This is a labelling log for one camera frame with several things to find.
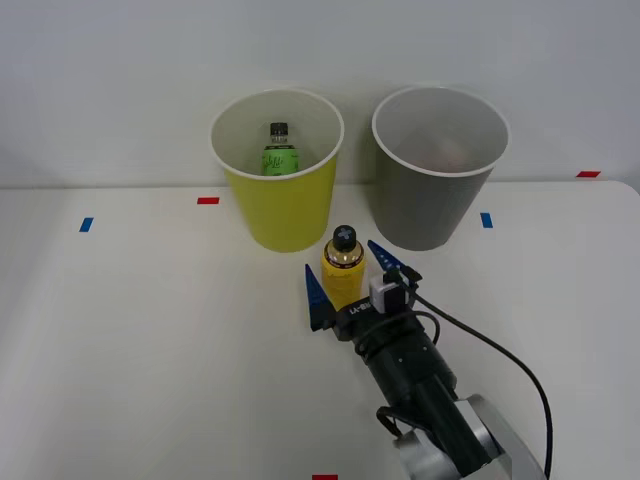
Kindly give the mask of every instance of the paper cup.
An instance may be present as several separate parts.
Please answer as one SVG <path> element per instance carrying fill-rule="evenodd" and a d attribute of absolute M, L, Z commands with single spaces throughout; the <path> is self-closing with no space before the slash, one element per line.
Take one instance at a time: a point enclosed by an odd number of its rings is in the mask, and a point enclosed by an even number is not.
<path fill-rule="evenodd" d="M 299 171 L 261 175 L 270 124 L 289 124 Z M 303 90 L 269 90 L 229 105 L 213 121 L 213 156 L 222 165 L 253 238 L 277 252 L 303 250 L 327 228 L 344 122 L 324 98 Z"/>
<path fill-rule="evenodd" d="M 373 216 L 407 250 L 430 250 L 453 234 L 509 142 L 504 118 L 474 95 L 411 87 L 380 103 Z"/>

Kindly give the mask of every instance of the yellow bottle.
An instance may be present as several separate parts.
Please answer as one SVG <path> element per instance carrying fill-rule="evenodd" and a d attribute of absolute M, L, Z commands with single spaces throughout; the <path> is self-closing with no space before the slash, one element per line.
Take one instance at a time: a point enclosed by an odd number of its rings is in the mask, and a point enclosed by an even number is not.
<path fill-rule="evenodd" d="M 356 231 L 349 225 L 340 225 L 322 252 L 322 284 L 336 310 L 362 298 L 365 264 Z"/>

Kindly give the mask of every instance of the table surface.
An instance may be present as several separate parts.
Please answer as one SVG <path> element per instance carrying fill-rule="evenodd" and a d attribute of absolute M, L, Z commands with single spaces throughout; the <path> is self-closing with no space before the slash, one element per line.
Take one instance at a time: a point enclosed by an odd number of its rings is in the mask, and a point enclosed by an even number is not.
<path fill-rule="evenodd" d="M 417 253 L 385 241 L 367 194 L 336 187 L 322 242 L 353 225 L 529 364 L 554 414 L 555 478 L 634 478 L 638 195 L 490 183 L 447 245 Z M 0 191 L 0 477 L 405 479 L 353 346 L 309 330 L 304 264 L 320 272 L 322 242 L 263 249 L 227 188 Z M 529 379 L 448 324 L 439 349 L 459 393 L 492 400 L 543 459 Z"/>

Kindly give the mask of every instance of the white wall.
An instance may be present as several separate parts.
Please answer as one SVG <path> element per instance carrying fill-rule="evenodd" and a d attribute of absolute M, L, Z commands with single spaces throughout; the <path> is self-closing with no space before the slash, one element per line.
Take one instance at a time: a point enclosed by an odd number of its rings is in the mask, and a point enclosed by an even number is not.
<path fill-rule="evenodd" d="M 337 104 L 339 180 L 366 180 L 376 102 L 416 82 L 507 115 L 493 179 L 640 186 L 639 19 L 633 0 L 4 0 L 0 186 L 222 183 L 212 115 L 281 85 Z"/>

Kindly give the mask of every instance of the gray paper cup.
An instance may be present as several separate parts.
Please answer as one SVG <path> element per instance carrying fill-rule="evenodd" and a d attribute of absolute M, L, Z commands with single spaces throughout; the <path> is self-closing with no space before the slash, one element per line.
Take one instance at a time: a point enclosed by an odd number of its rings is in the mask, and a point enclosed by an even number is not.
<path fill-rule="evenodd" d="M 394 245 L 430 250 L 460 223 L 509 143 L 504 118 L 457 90 L 411 87 L 373 114 L 373 216 Z"/>

